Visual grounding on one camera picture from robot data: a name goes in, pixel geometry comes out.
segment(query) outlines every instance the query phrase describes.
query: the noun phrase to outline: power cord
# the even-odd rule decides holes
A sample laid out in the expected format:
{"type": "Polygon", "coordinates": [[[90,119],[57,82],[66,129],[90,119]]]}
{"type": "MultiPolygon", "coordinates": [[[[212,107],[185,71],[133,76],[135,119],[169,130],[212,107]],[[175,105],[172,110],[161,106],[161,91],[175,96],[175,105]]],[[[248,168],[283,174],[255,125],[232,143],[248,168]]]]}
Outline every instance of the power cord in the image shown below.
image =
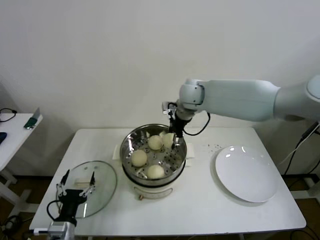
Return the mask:
{"type": "Polygon", "coordinates": [[[298,230],[294,230],[290,233],[290,240],[293,240],[294,233],[304,233],[304,234],[307,234],[313,240],[320,240],[317,233],[311,227],[309,227],[308,225],[306,227],[314,234],[315,237],[313,237],[310,233],[308,233],[305,230],[298,229],[298,230]]]}
{"type": "Polygon", "coordinates": [[[210,119],[211,119],[210,113],[207,112],[206,114],[208,115],[208,121],[206,122],[206,124],[204,125],[204,127],[203,127],[199,132],[197,132],[197,133],[195,133],[195,134],[191,134],[191,133],[186,132],[185,128],[183,128],[183,132],[184,132],[185,134],[189,135],[189,136],[197,136],[197,135],[199,135],[200,133],[202,133],[202,132],[206,129],[206,127],[208,126],[208,124],[209,124],[209,122],[210,122],[210,119]]]}
{"type": "Polygon", "coordinates": [[[2,108],[2,109],[0,109],[0,113],[1,113],[1,111],[3,111],[3,110],[10,110],[14,115],[13,115],[12,117],[10,117],[9,119],[7,119],[7,120],[0,120],[0,123],[8,122],[9,120],[13,119],[13,118],[17,115],[17,111],[16,111],[16,110],[13,110],[13,109],[11,109],[11,108],[7,108],[7,107],[2,108]]]}
{"type": "Polygon", "coordinates": [[[286,170],[285,170],[285,172],[284,172],[284,175],[287,174],[287,172],[288,172],[288,170],[289,170],[289,168],[290,168],[290,166],[291,166],[292,160],[293,160],[293,158],[294,158],[294,156],[295,156],[295,153],[296,153],[296,151],[298,150],[298,148],[299,148],[318,128],[319,128],[319,123],[318,123],[318,122],[315,122],[311,127],[309,127],[309,128],[302,134],[301,139],[300,139],[299,142],[297,143],[295,149],[294,149],[292,152],[290,152],[290,153],[285,157],[285,159],[283,159],[283,160],[279,163],[279,165],[282,164],[282,163],[283,163],[284,161],[286,161],[287,158],[292,154],[291,159],[290,159],[290,161],[289,161],[289,164],[288,164],[288,166],[287,166],[287,168],[286,168],[286,170]]]}
{"type": "Polygon", "coordinates": [[[50,211],[49,211],[49,207],[51,204],[54,204],[54,203],[58,203],[60,202],[60,200],[53,200],[51,202],[48,203],[48,205],[46,206],[46,213],[49,215],[49,217],[54,221],[55,218],[51,215],[50,211]]]}
{"type": "Polygon", "coordinates": [[[2,239],[7,238],[9,240],[15,240],[12,236],[18,232],[23,223],[29,220],[30,218],[22,220],[22,218],[18,215],[12,215],[8,217],[0,227],[0,230],[3,233],[2,239]]]}

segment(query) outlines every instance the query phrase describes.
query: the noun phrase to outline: robotic arm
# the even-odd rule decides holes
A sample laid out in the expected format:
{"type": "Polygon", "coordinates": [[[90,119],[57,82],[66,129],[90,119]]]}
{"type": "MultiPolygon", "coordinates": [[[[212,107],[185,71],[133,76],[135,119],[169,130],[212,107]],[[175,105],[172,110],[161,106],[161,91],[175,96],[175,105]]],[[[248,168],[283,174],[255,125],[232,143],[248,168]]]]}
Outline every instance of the robotic arm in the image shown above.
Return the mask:
{"type": "Polygon", "coordinates": [[[177,102],[163,102],[162,110],[169,115],[170,131],[177,138],[183,137],[185,125],[201,111],[254,122],[271,118],[319,121],[320,75],[283,88],[264,80],[188,79],[177,102]]]}

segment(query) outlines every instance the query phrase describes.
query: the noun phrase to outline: black cable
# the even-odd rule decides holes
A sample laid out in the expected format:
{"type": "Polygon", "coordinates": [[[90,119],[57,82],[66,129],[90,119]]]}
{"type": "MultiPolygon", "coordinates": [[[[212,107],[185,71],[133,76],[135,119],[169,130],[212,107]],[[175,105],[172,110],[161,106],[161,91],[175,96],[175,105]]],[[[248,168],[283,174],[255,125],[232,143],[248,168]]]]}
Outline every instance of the black cable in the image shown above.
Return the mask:
{"type": "Polygon", "coordinates": [[[13,109],[11,109],[11,108],[7,108],[7,107],[1,108],[1,109],[0,109],[0,113],[1,113],[1,111],[3,111],[3,110],[10,110],[14,115],[13,115],[12,117],[10,117],[9,119],[7,119],[7,120],[4,120],[4,121],[0,120],[0,123],[8,122],[9,120],[13,119],[13,118],[17,115],[17,111],[16,111],[16,110],[13,110],[13,109]]]}
{"type": "Polygon", "coordinates": [[[317,235],[317,233],[308,225],[306,226],[311,232],[313,232],[313,234],[316,236],[317,240],[320,240],[319,236],[317,235]]]}
{"type": "Polygon", "coordinates": [[[203,130],[205,130],[206,127],[208,126],[208,124],[209,124],[209,122],[210,122],[210,119],[211,119],[210,113],[207,112],[206,114],[208,115],[208,121],[206,122],[206,124],[204,125],[204,127],[203,127],[199,132],[197,132],[197,133],[195,133],[195,134],[187,133],[184,128],[183,128],[183,132],[184,132],[185,134],[189,135],[189,136],[197,136],[197,135],[199,135],[200,133],[202,133],[203,130]]]}
{"type": "MultiPolygon", "coordinates": [[[[299,140],[299,142],[296,144],[296,146],[295,146],[294,149],[296,149],[296,148],[300,145],[300,143],[301,143],[302,141],[303,141],[303,139],[301,138],[301,139],[299,140]]],[[[289,164],[288,164],[288,166],[286,167],[286,170],[285,170],[285,172],[284,172],[283,175],[287,175],[287,172],[288,172],[288,170],[289,170],[289,168],[290,168],[290,166],[291,166],[291,162],[292,162],[292,160],[294,159],[294,156],[295,156],[296,152],[297,152],[297,151],[294,151],[294,152],[292,153],[291,158],[290,158],[290,161],[289,161],[289,164]]]]}
{"type": "Polygon", "coordinates": [[[51,215],[50,211],[49,211],[49,207],[51,204],[54,204],[54,203],[57,203],[57,202],[60,202],[59,200],[53,200],[51,202],[48,203],[48,205],[46,206],[46,213],[49,215],[49,217],[54,221],[55,218],[51,215]]]}
{"type": "Polygon", "coordinates": [[[300,180],[302,180],[303,178],[298,178],[296,181],[294,181],[293,183],[291,183],[290,186],[288,186],[288,189],[290,190],[290,188],[295,185],[297,182],[299,182],[300,180]]]}
{"type": "Polygon", "coordinates": [[[320,159],[319,159],[319,161],[317,162],[317,164],[312,168],[312,170],[310,170],[307,174],[312,173],[312,172],[319,166],[319,164],[320,164],[320,159]]]}
{"type": "Polygon", "coordinates": [[[294,230],[290,233],[290,240],[293,240],[293,235],[294,233],[297,233],[297,232],[301,232],[301,233],[304,233],[304,234],[307,234],[310,238],[312,238],[313,240],[317,240],[315,239],[310,233],[306,232],[306,231],[303,231],[303,230],[294,230]]]}
{"type": "Polygon", "coordinates": [[[168,109],[170,108],[170,105],[178,107],[178,105],[175,102],[168,102],[168,109]]]}
{"type": "MultiPolygon", "coordinates": [[[[310,170],[308,171],[306,174],[311,174],[320,164],[320,159],[319,161],[316,163],[316,165],[310,170]]],[[[290,188],[295,185],[297,182],[299,182],[300,180],[302,180],[303,178],[299,178],[296,181],[294,181],[290,186],[288,186],[288,189],[290,190],[290,188]]]]}

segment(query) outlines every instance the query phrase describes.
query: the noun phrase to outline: table leg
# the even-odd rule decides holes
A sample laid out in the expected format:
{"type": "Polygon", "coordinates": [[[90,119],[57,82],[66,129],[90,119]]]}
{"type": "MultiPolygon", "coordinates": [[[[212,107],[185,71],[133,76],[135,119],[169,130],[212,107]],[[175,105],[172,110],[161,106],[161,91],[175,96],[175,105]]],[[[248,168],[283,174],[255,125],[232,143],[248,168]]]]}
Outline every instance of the table leg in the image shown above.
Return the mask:
{"type": "Polygon", "coordinates": [[[0,171],[0,175],[4,177],[6,180],[10,181],[12,184],[17,183],[17,179],[6,168],[0,171]]]}
{"type": "Polygon", "coordinates": [[[305,178],[305,183],[309,186],[309,190],[291,191],[294,199],[316,199],[320,204],[320,181],[316,184],[311,178],[305,178]]]}
{"type": "Polygon", "coordinates": [[[11,191],[9,188],[7,188],[6,185],[4,185],[2,182],[0,182],[0,193],[2,197],[4,197],[7,201],[12,203],[13,205],[21,205],[23,204],[23,201],[21,198],[15,194],[13,191],[11,191]]]}
{"type": "Polygon", "coordinates": [[[29,197],[31,190],[26,189],[23,191],[21,196],[18,196],[9,188],[0,182],[0,194],[7,201],[14,205],[13,210],[9,216],[18,215],[20,212],[35,213],[38,209],[39,204],[27,203],[26,200],[29,197]]]}

